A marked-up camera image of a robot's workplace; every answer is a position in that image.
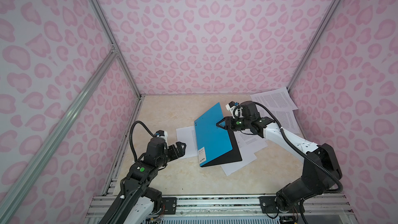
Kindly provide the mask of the printed paper sheet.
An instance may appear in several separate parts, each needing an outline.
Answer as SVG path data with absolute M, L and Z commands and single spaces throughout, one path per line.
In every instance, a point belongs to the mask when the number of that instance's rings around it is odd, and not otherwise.
M 257 159 L 255 153 L 267 147 L 266 139 L 257 135 L 234 132 L 242 161 L 221 165 L 226 176 L 242 169 Z
M 177 141 L 186 144 L 185 155 L 182 159 L 197 157 L 198 156 L 198 148 L 197 148 L 197 139 L 195 134 L 195 127 L 185 127 L 176 129 Z

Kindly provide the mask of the blue black file folder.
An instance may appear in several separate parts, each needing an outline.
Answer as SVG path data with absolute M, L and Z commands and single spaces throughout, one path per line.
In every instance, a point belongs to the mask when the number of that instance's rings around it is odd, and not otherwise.
M 235 134 L 227 130 L 220 103 L 215 104 L 194 122 L 198 159 L 201 168 L 241 162 Z

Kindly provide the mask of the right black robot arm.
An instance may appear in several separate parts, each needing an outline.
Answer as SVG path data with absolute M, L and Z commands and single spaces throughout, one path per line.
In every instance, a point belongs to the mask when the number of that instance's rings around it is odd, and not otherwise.
M 276 193 L 274 206 L 279 212 L 287 213 L 296 207 L 302 212 L 305 200 L 343 191 L 343 174 L 332 146 L 318 145 L 286 130 L 261 103 L 232 101 L 226 108 L 231 116 L 219 121 L 216 124 L 218 127 L 227 131 L 249 130 L 251 134 L 274 142 L 302 160 L 301 177 Z

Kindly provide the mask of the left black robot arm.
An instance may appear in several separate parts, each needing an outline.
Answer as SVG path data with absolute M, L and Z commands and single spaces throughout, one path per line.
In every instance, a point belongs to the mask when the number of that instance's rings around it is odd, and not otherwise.
M 140 224 L 150 214 L 162 214 L 162 193 L 149 185 L 158 175 L 159 169 L 167 166 L 168 162 L 183 157 L 185 153 L 185 143 L 177 142 L 169 146 L 161 136 L 152 138 L 146 152 L 121 180 L 120 192 L 100 223 Z

